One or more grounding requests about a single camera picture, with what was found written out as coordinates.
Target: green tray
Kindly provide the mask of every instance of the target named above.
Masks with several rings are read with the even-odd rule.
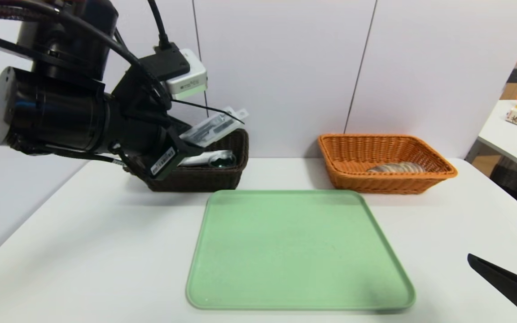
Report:
[[[416,298],[351,191],[220,191],[187,282],[199,309],[395,310]]]

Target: barcode label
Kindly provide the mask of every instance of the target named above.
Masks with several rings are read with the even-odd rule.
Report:
[[[153,175],[157,174],[175,155],[175,149],[170,147],[166,153],[162,154],[161,158],[151,167],[151,173]]]

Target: white camera housing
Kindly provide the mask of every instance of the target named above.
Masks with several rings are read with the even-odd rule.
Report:
[[[165,81],[166,88],[175,100],[182,100],[207,90],[207,69],[203,63],[191,49],[181,49],[179,52],[188,61],[191,70],[187,74]]]

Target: orange wicker basket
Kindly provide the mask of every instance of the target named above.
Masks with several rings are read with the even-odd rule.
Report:
[[[420,194],[458,171],[411,135],[321,135],[318,145],[335,188],[364,193]],[[386,163],[412,162],[427,172],[367,172]]]

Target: white table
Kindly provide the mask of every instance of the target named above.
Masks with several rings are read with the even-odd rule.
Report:
[[[365,195],[412,280],[406,311],[201,311],[185,284],[209,194],[157,194],[90,162],[0,248],[0,322],[517,322],[470,252],[517,273],[517,202],[464,160],[420,196]],[[240,189],[331,188],[320,159],[251,159]]]
[[[471,162],[478,155],[479,144],[482,143],[517,163],[517,125],[505,120],[507,113],[516,105],[516,100],[498,101],[466,160]]]

